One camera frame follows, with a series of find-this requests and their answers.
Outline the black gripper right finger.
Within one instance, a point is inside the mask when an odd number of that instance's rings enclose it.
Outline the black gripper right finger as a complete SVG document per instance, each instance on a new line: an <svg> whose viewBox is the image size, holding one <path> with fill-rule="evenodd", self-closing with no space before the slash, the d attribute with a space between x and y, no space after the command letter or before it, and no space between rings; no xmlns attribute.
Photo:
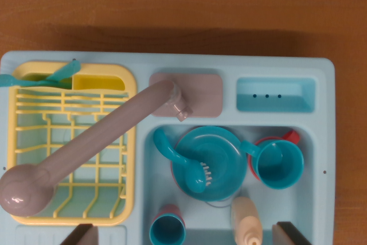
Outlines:
<svg viewBox="0 0 367 245"><path fill-rule="evenodd" d="M290 221L279 221L272 226L274 245L311 245Z"/></svg>

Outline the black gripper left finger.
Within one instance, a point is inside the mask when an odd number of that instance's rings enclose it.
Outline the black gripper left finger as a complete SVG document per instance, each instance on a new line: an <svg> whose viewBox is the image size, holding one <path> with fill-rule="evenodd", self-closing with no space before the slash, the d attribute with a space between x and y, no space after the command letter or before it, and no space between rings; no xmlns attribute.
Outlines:
<svg viewBox="0 0 367 245"><path fill-rule="evenodd" d="M98 245L98 227L93 224L79 224L61 243L61 245Z"/></svg>

